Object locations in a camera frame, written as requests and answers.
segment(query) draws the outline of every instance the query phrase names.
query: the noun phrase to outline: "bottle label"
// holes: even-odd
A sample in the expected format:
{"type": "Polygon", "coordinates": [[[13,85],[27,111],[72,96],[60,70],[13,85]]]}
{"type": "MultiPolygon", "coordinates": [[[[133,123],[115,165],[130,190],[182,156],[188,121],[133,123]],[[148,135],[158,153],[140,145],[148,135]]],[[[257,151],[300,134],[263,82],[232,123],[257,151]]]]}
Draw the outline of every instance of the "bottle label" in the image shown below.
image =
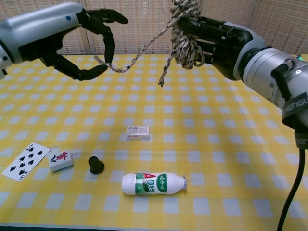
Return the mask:
{"type": "Polygon", "coordinates": [[[136,174],[135,193],[136,195],[160,194],[167,192],[166,173],[158,176],[146,173],[136,174]]]}

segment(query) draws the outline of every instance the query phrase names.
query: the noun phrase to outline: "woven background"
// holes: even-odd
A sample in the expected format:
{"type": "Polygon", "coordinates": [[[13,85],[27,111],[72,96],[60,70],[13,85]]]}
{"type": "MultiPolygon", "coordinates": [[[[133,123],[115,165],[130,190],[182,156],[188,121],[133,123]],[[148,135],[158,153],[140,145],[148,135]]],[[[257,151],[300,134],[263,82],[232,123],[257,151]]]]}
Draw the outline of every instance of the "woven background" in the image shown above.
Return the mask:
{"type": "MultiPolygon", "coordinates": [[[[67,0],[2,0],[0,20],[67,0]]],[[[132,54],[170,18],[171,0],[71,0],[86,9],[111,8],[129,19],[127,25],[110,24],[116,54],[132,54]]],[[[249,26],[266,39],[268,45],[288,53],[308,53],[307,0],[201,0],[202,15],[249,26]]],[[[170,53],[170,32],[158,39],[145,53],[170,53]]],[[[101,36],[78,29],[64,38],[61,54],[101,54],[101,36]]]]}

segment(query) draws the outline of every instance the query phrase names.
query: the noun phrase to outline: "gray robot arm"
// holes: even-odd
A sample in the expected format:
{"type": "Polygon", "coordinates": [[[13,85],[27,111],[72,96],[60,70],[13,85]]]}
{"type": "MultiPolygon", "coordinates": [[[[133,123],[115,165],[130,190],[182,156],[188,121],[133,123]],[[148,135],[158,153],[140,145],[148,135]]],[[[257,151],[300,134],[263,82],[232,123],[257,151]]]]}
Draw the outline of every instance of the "gray robot arm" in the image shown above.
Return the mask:
{"type": "MultiPolygon", "coordinates": [[[[200,17],[198,22],[183,19],[179,26],[187,34],[199,38],[198,44],[205,53],[206,63],[215,66],[230,80],[241,80],[277,107],[283,109],[286,100],[272,71],[283,63],[288,63],[283,76],[290,98],[308,91],[308,63],[266,47],[264,39],[251,29],[205,17],[200,17]]],[[[297,113],[297,117],[308,128],[308,110],[297,113]]]]}
{"type": "Polygon", "coordinates": [[[79,68],[56,52],[63,44],[63,37],[78,27],[101,34],[105,42],[105,60],[112,62],[114,40],[110,27],[104,23],[128,23],[126,17],[111,9],[86,11],[81,4],[67,2],[45,9],[25,13],[0,22],[0,78],[12,64],[40,59],[46,66],[53,66],[73,79],[93,79],[107,66],[91,70],[79,68]]]}

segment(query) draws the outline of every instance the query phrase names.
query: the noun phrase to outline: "bottle cap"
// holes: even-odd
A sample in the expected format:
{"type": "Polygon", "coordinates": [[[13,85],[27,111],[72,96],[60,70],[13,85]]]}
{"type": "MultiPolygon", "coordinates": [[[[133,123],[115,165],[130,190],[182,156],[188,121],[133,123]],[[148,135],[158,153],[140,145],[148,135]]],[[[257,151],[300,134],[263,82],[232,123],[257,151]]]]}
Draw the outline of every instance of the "bottle cap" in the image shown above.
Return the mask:
{"type": "Polygon", "coordinates": [[[88,163],[90,165],[90,172],[93,174],[100,174],[104,171],[105,165],[96,156],[89,158],[88,163]]]}
{"type": "Polygon", "coordinates": [[[184,181],[184,190],[187,190],[187,181],[185,176],[183,176],[183,181],[184,181]]]}

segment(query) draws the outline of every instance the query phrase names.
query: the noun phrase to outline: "twisted rope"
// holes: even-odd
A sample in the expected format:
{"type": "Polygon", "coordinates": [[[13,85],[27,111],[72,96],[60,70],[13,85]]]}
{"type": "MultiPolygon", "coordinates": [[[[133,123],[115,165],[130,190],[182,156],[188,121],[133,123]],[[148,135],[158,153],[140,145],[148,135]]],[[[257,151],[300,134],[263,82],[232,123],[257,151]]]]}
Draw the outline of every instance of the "twisted rope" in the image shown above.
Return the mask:
{"type": "Polygon", "coordinates": [[[165,29],[155,35],[149,42],[147,42],[144,47],[137,53],[136,57],[131,61],[131,63],[125,68],[118,68],[112,64],[107,64],[101,60],[97,55],[94,59],[99,62],[99,64],[104,64],[108,66],[115,72],[123,73],[128,71],[136,61],[139,59],[140,55],[161,35],[163,35],[167,30],[171,30],[171,42],[172,42],[172,52],[164,66],[163,73],[158,81],[161,87],[164,84],[164,77],[171,65],[171,61],[175,58],[178,64],[181,64],[185,69],[192,69],[193,66],[202,66],[204,63],[204,56],[201,47],[196,43],[196,37],[191,35],[185,35],[183,31],[178,26],[178,21],[181,18],[188,18],[194,21],[198,20],[200,15],[200,0],[172,0],[173,7],[171,8],[172,17],[168,22],[165,29]]]}

